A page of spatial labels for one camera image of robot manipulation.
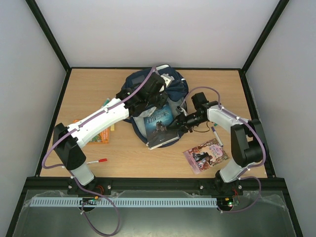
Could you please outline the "Wuthering Heights paperback book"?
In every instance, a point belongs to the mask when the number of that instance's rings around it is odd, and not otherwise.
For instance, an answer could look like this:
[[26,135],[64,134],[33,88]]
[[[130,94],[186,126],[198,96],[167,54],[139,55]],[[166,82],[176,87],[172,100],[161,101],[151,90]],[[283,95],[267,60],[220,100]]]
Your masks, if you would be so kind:
[[156,109],[150,116],[144,118],[147,146],[150,150],[179,139],[176,130],[167,129],[172,122],[173,114],[168,102],[161,109]]

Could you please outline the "navy blue student backpack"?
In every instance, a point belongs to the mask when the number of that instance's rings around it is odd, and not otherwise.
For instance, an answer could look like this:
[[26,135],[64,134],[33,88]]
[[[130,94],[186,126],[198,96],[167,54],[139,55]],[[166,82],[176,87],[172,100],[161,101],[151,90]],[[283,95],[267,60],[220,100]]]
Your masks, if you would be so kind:
[[116,97],[124,103],[136,135],[149,149],[164,148],[178,142],[183,132],[167,127],[180,114],[179,107],[189,92],[186,80],[168,64],[155,71],[144,69],[126,78]]

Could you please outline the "pink illustrated paperback book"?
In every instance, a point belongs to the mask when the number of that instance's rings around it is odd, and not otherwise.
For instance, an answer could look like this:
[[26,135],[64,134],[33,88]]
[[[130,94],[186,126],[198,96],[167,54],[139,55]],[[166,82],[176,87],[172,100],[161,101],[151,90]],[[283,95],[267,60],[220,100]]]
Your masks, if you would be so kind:
[[230,158],[216,138],[184,151],[183,155],[194,174],[200,174]]

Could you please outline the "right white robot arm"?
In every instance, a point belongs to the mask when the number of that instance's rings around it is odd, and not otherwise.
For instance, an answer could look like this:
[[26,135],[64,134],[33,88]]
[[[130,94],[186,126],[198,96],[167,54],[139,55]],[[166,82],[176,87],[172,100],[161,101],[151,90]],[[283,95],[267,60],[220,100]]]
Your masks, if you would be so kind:
[[211,121],[230,133],[232,160],[214,178],[216,191],[227,193],[247,170],[264,165],[269,149],[262,124],[258,119],[246,120],[233,114],[219,101],[209,102],[202,92],[192,96],[192,102],[196,111],[189,115],[181,112],[167,129],[193,132],[193,127]]

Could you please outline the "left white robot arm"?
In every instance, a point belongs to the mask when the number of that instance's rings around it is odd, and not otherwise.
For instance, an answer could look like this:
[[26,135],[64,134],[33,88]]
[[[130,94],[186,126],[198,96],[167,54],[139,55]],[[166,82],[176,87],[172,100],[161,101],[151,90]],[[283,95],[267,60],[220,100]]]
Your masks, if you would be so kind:
[[86,186],[92,182],[95,176],[86,164],[82,148],[111,125],[133,114],[141,114],[149,106],[161,108],[167,101],[165,90],[172,81],[169,75],[149,73],[142,83],[122,89],[107,105],[86,118],[68,126],[62,123],[56,125],[53,149],[63,166],[81,185]]

